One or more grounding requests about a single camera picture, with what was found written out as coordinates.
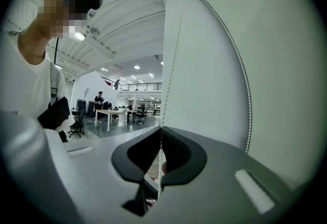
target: black speaker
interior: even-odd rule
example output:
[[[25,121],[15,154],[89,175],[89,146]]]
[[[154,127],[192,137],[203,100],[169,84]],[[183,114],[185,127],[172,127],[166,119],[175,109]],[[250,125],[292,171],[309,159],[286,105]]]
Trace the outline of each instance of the black speaker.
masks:
[[[92,102],[92,101],[89,101],[88,102],[86,116],[87,117],[95,117],[95,113],[94,113],[94,102]]]

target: white wall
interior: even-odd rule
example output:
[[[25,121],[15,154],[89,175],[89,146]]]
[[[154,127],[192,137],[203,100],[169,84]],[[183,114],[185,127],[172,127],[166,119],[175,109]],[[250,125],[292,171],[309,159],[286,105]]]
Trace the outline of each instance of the white wall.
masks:
[[[294,188],[311,178],[325,149],[327,43],[320,16],[311,0],[206,1],[229,29],[248,75],[249,154]]]
[[[117,95],[119,94],[119,91],[111,89],[100,77],[100,75],[96,71],[93,71],[86,75],[78,77],[75,80],[72,93],[71,107],[76,106],[77,99],[84,99],[84,93],[87,88],[89,88],[90,90],[85,98],[86,108],[88,105],[88,101],[94,101],[94,98],[98,95],[99,91],[103,92],[102,97],[105,99],[105,102],[110,102],[113,107],[116,106],[118,98]]]
[[[166,0],[167,87],[181,0]],[[203,100],[210,105],[203,105]],[[246,148],[249,109],[242,69],[227,33],[202,0],[183,0],[182,22],[164,125]]]
[[[73,93],[73,84],[66,83],[66,98],[68,100],[68,103],[71,103],[72,100],[72,93]]]
[[[116,106],[117,107],[121,107],[121,106],[125,106],[125,107],[127,107],[128,106],[128,100],[127,99],[120,99],[120,98],[118,98],[117,99],[117,102],[116,102]]]

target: cable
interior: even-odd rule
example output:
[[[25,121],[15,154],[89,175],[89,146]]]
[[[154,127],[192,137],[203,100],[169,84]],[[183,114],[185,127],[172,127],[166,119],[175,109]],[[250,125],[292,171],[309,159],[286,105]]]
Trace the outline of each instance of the cable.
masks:
[[[59,42],[59,37],[57,38],[57,43],[56,43],[56,49],[55,49],[55,60],[54,60],[54,64],[56,64],[56,59],[57,59],[57,48],[58,48],[58,42]]]
[[[151,15],[159,14],[159,13],[165,13],[165,11],[157,12],[157,13],[154,13],[154,14],[149,14],[149,15],[147,15],[147,16],[143,16],[143,17],[141,17],[141,18],[139,18],[139,19],[136,19],[136,20],[134,20],[134,21],[132,21],[132,22],[136,22],[136,21],[141,20],[141,19],[143,19],[143,18],[149,17],[149,16],[151,16]],[[113,31],[110,32],[109,34],[106,34],[104,37],[102,37],[101,39],[99,39],[99,42],[102,41],[103,38],[109,36],[109,35],[112,34],[113,32],[117,31],[118,29],[120,29],[120,28],[122,28],[122,27],[124,27],[124,26],[126,26],[126,25],[128,25],[128,24],[130,24],[130,23],[132,23],[132,22],[129,22],[129,23],[127,23],[127,24],[124,24],[123,26],[121,26],[121,27],[119,27],[119,28],[113,30]]]
[[[175,50],[174,50],[174,56],[173,56],[173,63],[172,67],[170,69],[170,74],[168,78],[168,84],[167,84],[167,89],[166,89],[166,97],[164,98],[163,102],[163,113],[160,118],[160,127],[161,127],[161,140],[160,140],[160,150],[159,150],[159,173],[158,173],[158,199],[160,198],[161,195],[161,165],[162,165],[162,127],[164,126],[165,122],[165,113],[166,113],[166,107],[167,107],[167,101],[168,101],[168,96],[169,96],[169,90],[171,86],[171,81],[173,77],[173,72],[174,72],[174,66],[175,66],[175,60],[176,60],[176,53],[177,53],[177,46],[178,46],[178,39],[179,39],[179,32],[180,32],[180,25],[182,21],[182,13],[183,13],[183,0],[181,0],[181,7],[180,7],[180,17],[179,17],[179,26],[178,26],[178,32],[177,32],[177,38],[176,38],[176,43],[175,43]]]

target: white table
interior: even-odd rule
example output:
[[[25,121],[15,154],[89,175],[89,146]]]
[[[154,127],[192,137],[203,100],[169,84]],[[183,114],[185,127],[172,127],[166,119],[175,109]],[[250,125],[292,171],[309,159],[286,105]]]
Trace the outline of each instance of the white table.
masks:
[[[110,132],[110,124],[112,123],[112,115],[123,115],[125,112],[113,111],[113,110],[96,110],[96,126],[98,126],[98,112],[108,114],[108,132]],[[125,120],[122,120],[123,128],[125,127]]]

